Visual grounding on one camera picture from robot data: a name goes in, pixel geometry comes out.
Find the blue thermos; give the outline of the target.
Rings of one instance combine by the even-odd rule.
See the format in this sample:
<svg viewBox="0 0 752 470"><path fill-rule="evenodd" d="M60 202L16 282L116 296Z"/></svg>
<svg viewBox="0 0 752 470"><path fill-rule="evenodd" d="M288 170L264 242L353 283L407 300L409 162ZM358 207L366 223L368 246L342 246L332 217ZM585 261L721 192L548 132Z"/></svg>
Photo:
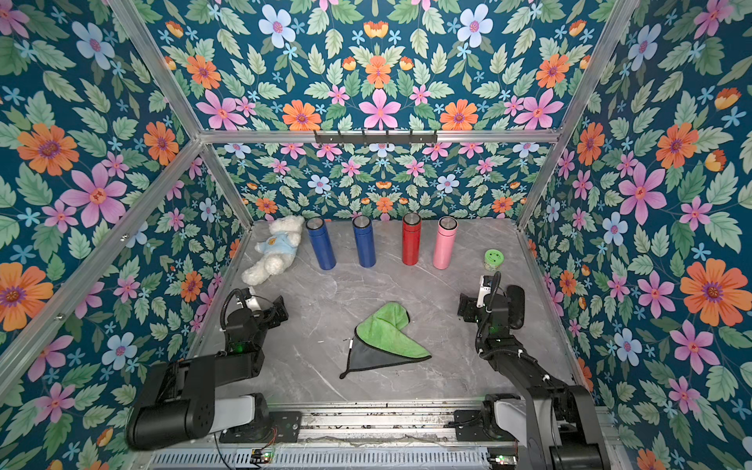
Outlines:
<svg viewBox="0 0 752 470"><path fill-rule="evenodd" d="M333 269L336 266L336 258L325 220L321 217L308 219L305 228L309 233L309 241L311 241L319 267L322 270Z"/></svg>
<svg viewBox="0 0 752 470"><path fill-rule="evenodd" d="M352 228L360 265L363 268L373 268L376 265L376 252L371 219L359 215L352 220Z"/></svg>

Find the red thermos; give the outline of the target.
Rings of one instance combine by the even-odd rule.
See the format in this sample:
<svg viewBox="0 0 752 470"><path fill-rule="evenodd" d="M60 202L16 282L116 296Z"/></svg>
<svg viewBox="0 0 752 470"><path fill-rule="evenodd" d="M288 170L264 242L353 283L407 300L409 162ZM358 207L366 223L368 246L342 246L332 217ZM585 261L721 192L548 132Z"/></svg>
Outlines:
<svg viewBox="0 0 752 470"><path fill-rule="evenodd" d="M412 211L403 217L403 263L414 266L419 260L422 219Z"/></svg>

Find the pink thermos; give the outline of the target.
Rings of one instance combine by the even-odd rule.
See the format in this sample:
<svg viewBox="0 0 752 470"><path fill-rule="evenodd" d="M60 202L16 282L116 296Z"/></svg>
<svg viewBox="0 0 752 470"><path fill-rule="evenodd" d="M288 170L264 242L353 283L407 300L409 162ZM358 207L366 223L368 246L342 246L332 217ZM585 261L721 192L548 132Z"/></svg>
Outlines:
<svg viewBox="0 0 752 470"><path fill-rule="evenodd" d="M457 230L458 222L454 217L447 215L439 220L433 257L433 266L435 268L444 270L450 266Z"/></svg>

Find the grey microfibre cloth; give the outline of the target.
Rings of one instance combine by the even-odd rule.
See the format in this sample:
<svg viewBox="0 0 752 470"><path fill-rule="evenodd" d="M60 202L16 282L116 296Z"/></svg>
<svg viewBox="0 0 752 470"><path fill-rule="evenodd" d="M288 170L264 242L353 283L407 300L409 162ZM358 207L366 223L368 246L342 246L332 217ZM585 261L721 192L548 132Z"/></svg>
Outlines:
<svg viewBox="0 0 752 470"><path fill-rule="evenodd" d="M347 365L340 374L426 362L432 354L403 333L410 323L409 312L399 303L387 303L364 319L350 340Z"/></svg>

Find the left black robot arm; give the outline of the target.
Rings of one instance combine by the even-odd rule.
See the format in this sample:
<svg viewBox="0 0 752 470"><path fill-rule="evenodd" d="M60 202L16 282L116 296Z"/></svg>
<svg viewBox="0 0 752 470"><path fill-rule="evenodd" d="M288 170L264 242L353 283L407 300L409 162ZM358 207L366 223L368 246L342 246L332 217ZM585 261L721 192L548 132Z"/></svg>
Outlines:
<svg viewBox="0 0 752 470"><path fill-rule="evenodd" d="M261 393L220 399L217 389L260 375L270 329L289 319L281 296L262 299L248 288L234 289L219 314L224 349L208 356L152 366L135 400L125 431L131 450L161 450L224 431L262 441L275 425Z"/></svg>

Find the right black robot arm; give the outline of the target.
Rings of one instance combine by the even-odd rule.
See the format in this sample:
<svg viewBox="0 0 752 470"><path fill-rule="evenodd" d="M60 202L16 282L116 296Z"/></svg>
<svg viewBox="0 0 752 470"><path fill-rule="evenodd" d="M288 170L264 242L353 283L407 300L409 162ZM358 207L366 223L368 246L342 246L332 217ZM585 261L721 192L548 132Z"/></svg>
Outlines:
<svg viewBox="0 0 752 470"><path fill-rule="evenodd" d="M488 436L504 431L527 450L535 469L609 469L597 409L589 390L547 372L513 332L525 321L525 291L501 285L501 273L483 275L476 297L460 296L457 315L477 326L474 348L481 360L515 388L512 399L489 396L480 412Z"/></svg>

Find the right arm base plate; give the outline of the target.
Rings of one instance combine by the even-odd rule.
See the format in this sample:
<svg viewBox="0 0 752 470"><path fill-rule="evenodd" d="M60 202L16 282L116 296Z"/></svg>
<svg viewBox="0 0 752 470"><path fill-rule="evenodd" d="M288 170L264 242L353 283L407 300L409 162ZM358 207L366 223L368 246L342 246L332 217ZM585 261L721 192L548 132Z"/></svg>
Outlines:
<svg viewBox="0 0 752 470"><path fill-rule="evenodd" d="M517 442L527 444L527 420L517 409L457 410L445 428L460 442Z"/></svg>

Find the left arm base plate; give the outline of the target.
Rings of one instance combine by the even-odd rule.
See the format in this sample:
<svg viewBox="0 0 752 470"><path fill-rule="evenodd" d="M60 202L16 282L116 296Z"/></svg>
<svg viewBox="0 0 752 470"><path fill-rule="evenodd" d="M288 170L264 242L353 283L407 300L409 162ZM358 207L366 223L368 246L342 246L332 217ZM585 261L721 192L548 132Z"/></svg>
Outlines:
<svg viewBox="0 0 752 470"><path fill-rule="evenodd" d="M299 411L270 411L249 424L230 428L221 434L223 444L297 443L303 415Z"/></svg>

